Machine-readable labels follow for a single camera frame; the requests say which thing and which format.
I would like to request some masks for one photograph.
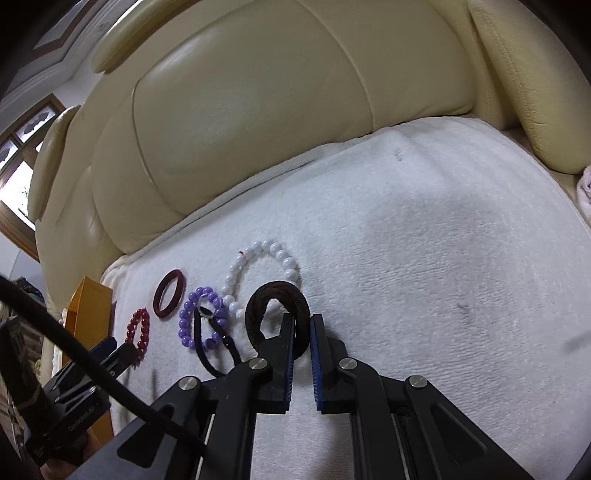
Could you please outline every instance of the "window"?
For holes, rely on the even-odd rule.
[[[63,111],[50,95],[0,136],[0,231],[36,260],[35,225],[27,216],[29,187],[47,130]]]

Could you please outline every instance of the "brown hair tie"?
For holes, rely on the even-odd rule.
[[[295,321],[294,359],[301,357],[310,343],[310,307],[300,289],[285,281],[272,281],[259,287],[246,305],[244,325],[252,347],[258,352],[265,336],[261,333],[262,317],[271,299],[277,299]]]

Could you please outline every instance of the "white bead bracelet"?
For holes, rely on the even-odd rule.
[[[299,278],[296,259],[291,257],[286,250],[283,250],[280,243],[276,243],[273,240],[256,241],[247,249],[240,251],[240,254],[230,267],[230,273],[226,276],[225,280],[226,284],[221,290],[223,304],[228,305],[228,311],[238,320],[244,320],[245,314],[245,307],[241,307],[236,301],[236,294],[234,292],[238,277],[248,261],[259,254],[268,254],[281,264],[284,280],[295,283]]]

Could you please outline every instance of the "black hair tie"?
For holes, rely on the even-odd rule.
[[[295,321],[294,359],[301,357],[310,343],[310,307],[300,289],[286,281],[272,281],[259,287],[246,305],[244,325],[252,347],[258,352],[265,336],[261,333],[261,323],[267,304],[271,299],[278,300]]]
[[[206,314],[210,313],[207,309],[202,308],[206,312]],[[202,339],[201,339],[201,320],[203,317],[199,314],[199,311],[195,309],[195,315],[193,320],[193,332],[195,337],[195,351],[197,352],[197,356],[199,360],[205,367],[209,373],[211,373],[214,377],[224,377],[226,374],[221,373],[217,370],[211,362],[207,359],[207,355],[205,355],[205,351],[203,350]],[[234,340],[232,337],[228,335],[228,332],[224,330],[224,328],[220,327],[216,323],[216,319],[212,316],[211,318],[207,319],[209,321],[209,325],[211,325],[212,329],[215,330],[219,336],[222,338],[222,343],[224,346],[229,350],[230,355],[232,355],[232,360],[234,360],[234,366],[237,366],[242,363],[242,359],[240,358],[240,354],[234,344]]]

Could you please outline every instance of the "purple bead bracelet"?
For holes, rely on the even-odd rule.
[[[228,326],[228,310],[223,304],[223,300],[211,287],[199,287],[189,294],[189,299],[183,304],[179,311],[178,336],[181,344],[191,350],[195,350],[195,339],[191,338],[191,315],[195,309],[202,309],[203,304],[209,302],[213,306],[212,316],[216,323],[225,329]],[[222,342],[222,337],[217,332],[213,332],[211,338],[202,342],[203,350],[214,350]]]

